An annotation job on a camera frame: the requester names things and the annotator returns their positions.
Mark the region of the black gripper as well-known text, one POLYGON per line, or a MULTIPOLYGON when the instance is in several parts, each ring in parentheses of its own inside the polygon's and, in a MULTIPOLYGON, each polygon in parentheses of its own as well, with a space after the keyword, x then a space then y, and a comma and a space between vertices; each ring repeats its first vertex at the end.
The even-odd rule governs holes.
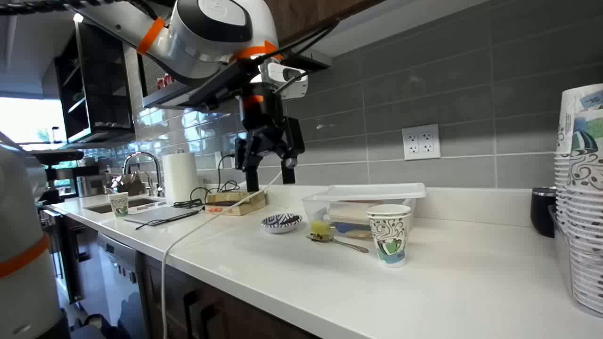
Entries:
POLYGON ((236 142, 236 168, 246 172, 247 192, 259 192, 259 166, 268 153, 281 159, 283 185, 296 183, 298 157, 306 151, 300 121, 283 113, 272 85, 251 85, 242 95, 246 140, 236 142))

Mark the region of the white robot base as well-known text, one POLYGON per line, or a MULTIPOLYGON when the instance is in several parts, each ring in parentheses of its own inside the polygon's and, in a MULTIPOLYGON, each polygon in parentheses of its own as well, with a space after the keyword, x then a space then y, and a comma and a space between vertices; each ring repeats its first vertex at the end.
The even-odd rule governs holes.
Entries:
POLYGON ((0 134, 0 339, 40 339, 63 321, 42 230, 42 164, 0 134))

